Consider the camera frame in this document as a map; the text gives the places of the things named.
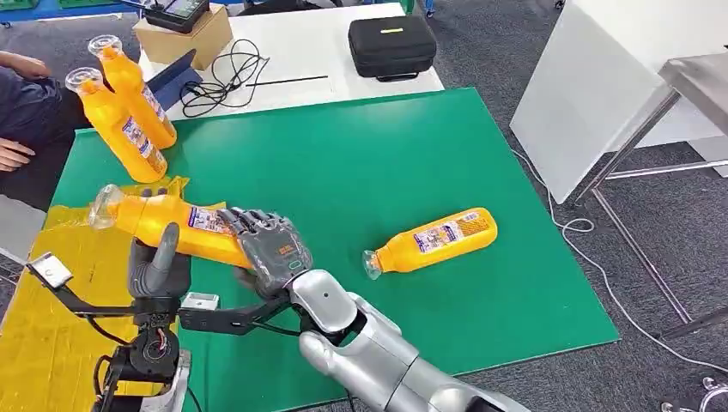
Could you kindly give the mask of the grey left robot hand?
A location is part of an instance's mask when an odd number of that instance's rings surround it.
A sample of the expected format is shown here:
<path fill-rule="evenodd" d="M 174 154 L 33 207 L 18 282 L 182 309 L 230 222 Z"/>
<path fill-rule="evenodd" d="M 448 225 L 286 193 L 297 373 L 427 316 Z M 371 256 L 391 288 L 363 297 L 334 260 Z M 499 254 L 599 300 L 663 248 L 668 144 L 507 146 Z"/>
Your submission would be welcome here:
<path fill-rule="evenodd" d="M 134 236 L 130 243 L 127 288 L 133 298 L 184 296 L 191 285 L 191 257 L 177 252 L 180 229 L 168 223 L 158 246 Z"/>

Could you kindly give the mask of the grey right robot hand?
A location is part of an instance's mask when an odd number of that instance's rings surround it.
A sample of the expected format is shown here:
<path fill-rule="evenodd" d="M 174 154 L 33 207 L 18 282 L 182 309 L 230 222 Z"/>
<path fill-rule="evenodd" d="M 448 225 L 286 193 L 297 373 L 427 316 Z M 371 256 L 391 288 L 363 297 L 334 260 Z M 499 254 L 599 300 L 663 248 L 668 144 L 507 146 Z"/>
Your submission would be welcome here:
<path fill-rule="evenodd" d="M 260 209 L 219 209 L 248 265 L 234 267 L 235 278 L 264 300 L 281 294 L 294 278 L 313 267 L 312 254 L 286 217 Z"/>

